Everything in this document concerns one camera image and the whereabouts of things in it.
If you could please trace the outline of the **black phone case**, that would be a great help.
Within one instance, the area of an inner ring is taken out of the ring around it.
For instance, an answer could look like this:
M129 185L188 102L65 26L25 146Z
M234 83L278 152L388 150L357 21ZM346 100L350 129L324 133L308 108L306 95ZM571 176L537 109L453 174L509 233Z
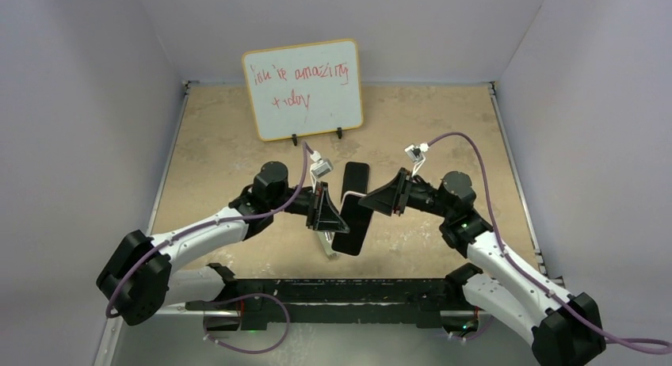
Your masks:
M368 192L370 165L365 162L347 162L342 179L341 200L347 192Z

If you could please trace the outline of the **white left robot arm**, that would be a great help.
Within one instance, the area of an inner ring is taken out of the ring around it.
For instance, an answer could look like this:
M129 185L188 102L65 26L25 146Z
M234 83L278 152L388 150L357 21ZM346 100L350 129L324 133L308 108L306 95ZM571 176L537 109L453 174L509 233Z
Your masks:
M302 215L312 231L347 234L321 177L332 171L331 161L318 158L302 171L311 185L288 183L282 162L267 162L251 184L225 208L196 223L163 234L140 230L126 234L96 279L107 298L107 318L121 317L128 325L148 320L176 294L179 269L221 247L246 241L270 226L276 214Z

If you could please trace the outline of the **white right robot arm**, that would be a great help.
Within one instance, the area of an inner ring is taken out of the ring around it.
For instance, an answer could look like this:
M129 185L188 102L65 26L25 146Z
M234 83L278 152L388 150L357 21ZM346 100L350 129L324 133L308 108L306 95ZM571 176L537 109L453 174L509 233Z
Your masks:
M449 172L434 188L402 168L359 203L385 215L413 208L441 217L441 237L468 261L445 286L447 302L489 312L530 345L539 364L585 365L603 353L605 339L591 329L601 326L596 302L585 292L571 294L498 242L475 198L465 173Z

